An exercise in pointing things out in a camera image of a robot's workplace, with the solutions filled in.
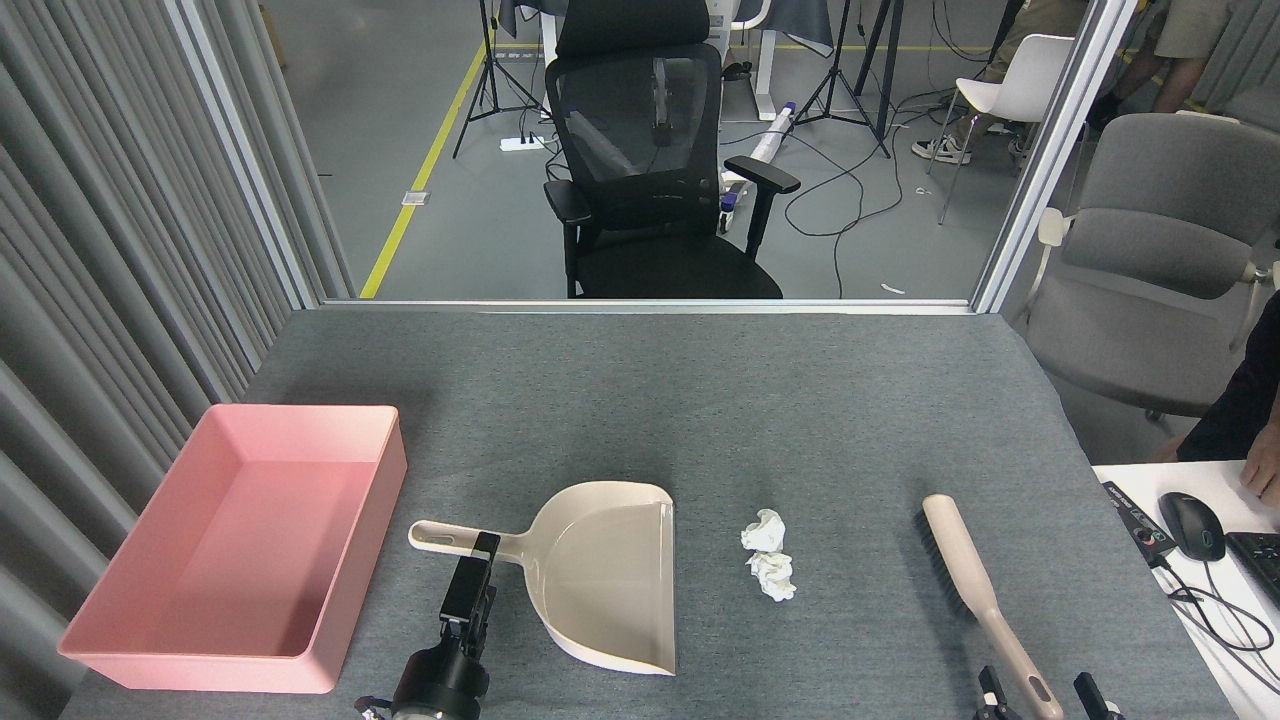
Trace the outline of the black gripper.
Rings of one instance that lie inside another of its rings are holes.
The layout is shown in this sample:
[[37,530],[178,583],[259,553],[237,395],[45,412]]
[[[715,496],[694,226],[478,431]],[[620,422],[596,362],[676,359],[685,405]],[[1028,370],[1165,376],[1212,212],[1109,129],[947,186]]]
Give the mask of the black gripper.
[[495,533],[481,532],[472,550],[457,564],[440,609],[438,644],[412,653],[392,698],[393,719],[479,719],[480,700],[490,676],[463,651],[484,651],[489,612],[497,596],[492,565],[500,546]]

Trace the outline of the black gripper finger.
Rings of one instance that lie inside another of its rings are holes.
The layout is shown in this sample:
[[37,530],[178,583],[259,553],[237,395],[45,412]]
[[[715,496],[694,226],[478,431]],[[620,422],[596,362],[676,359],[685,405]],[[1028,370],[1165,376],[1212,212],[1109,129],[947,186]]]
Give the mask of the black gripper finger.
[[975,720],[1012,719],[1012,710],[995,667],[983,666],[978,680],[982,691],[982,705],[975,711]]
[[1073,682],[1076,697],[1091,720],[1124,720],[1119,706],[1105,698],[1091,673],[1079,673]]

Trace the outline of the person's left hand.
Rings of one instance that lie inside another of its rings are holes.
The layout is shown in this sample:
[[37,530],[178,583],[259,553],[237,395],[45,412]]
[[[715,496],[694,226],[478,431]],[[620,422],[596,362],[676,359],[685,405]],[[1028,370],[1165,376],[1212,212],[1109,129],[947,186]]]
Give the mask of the person's left hand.
[[1279,506],[1279,415],[1267,420],[1256,436],[1240,473],[1240,483],[1258,500],[1276,509]]

